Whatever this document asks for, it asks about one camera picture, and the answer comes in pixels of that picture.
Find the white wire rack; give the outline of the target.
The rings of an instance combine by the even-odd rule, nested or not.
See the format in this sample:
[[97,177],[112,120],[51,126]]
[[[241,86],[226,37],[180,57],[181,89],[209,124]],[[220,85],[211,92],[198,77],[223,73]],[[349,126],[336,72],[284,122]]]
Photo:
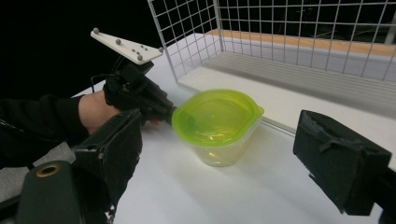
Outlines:
[[227,88],[251,96],[263,120],[294,133],[301,110],[339,120],[392,154],[396,56],[263,43],[231,30],[396,45],[396,0],[148,0],[169,63],[171,97]]

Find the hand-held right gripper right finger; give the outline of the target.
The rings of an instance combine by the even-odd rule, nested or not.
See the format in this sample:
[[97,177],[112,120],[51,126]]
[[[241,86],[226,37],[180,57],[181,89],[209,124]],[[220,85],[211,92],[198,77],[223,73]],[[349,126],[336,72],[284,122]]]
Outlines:
[[293,154],[340,212],[368,216],[378,204],[392,211],[391,153],[328,116],[303,110]]

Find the plastic container with green lid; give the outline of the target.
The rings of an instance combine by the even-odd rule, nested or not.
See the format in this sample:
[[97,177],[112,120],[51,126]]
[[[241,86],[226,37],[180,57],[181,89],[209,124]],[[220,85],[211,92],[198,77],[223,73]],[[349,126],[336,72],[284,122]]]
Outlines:
[[212,166],[235,164],[262,120],[264,109],[241,91],[214,89],[193,95],[172,115],[176,135]]

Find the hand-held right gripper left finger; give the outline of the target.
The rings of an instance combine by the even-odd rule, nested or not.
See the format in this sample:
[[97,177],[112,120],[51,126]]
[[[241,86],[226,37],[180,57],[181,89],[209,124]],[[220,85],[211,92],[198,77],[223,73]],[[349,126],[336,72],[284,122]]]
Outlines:
[[74,148],[72,163],[86,219],[112,219],[142,151],[141,113],[124,111]]

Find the light wooden board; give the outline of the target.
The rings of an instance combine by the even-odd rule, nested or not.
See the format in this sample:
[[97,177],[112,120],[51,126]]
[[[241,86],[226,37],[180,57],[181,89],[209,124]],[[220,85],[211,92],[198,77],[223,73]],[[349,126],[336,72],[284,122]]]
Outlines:
[[225,37],[239,38],[243,40],[291,45],[297,47],[339,50],[343,52],[353,52],[353,53],[361,53],[366,55],[385,56],[385,57],[396,56],[396,45],[299,37],[299,36],[290,36],[290,35],[271,35],[271,34],[240,32],[240,31],[231,31],[231,30],[220,30],[220,31],[211,30],[207,32],[207,34],[222,35]]

